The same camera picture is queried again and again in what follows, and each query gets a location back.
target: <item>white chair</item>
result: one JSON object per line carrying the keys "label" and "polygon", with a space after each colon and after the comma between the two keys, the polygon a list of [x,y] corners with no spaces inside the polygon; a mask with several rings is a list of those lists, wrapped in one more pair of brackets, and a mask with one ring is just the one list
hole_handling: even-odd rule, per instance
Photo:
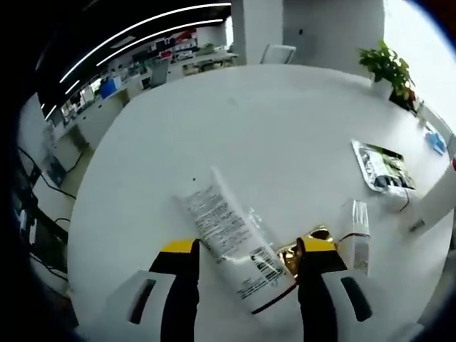
{"label": "white chair", "polygon": [[260,64],[289,64],[295,52],[295,46],[268,44]]}

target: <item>window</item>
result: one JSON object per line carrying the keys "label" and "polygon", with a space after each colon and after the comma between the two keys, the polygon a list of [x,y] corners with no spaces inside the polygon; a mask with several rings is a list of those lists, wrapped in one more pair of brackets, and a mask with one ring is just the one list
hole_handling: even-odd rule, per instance
{"label": "window", "polygon": [[384,0],[385,42],[410,66],[418,97],[454,131],[456,56],[440,28],[417,5]]}

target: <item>white tube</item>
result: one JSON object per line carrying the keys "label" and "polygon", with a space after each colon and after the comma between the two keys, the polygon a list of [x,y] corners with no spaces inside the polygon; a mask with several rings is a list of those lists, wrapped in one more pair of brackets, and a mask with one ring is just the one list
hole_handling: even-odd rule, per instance
{"label": "white tube", "polygon": [[218,271],[249,311],[268,326],[290,321],[296,313],[287,312],[290,306],[279,302],[296,288],[296,282],[245,215],[219,171],[212,168],[208,185],[179,200],[197,225]]}

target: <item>potted plant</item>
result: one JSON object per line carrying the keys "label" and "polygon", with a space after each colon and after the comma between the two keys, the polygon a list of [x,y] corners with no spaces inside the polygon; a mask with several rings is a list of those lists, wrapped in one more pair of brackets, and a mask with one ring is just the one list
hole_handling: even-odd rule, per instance
{"label": "potted plant", "polygon": [[396,96],[408,100],[410,85],[415,85],[408,73],[408,64],[398,58],[398,54],[384,41],[380,41],[379,45],[378,50],[361,48],[359,53],[359,63],[373,74],[374,93],[387,100],[394,91]]}

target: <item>small white bottle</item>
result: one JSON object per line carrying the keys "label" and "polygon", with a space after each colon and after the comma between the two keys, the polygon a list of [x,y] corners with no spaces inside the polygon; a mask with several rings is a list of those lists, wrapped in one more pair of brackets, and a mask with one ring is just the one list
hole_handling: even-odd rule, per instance
{"label": "small white bottle", "polygon": [[349,200],[342,206],[342,238],[337,243],[337,252],[349,269],[369,273],[369,218],[367,204]]}

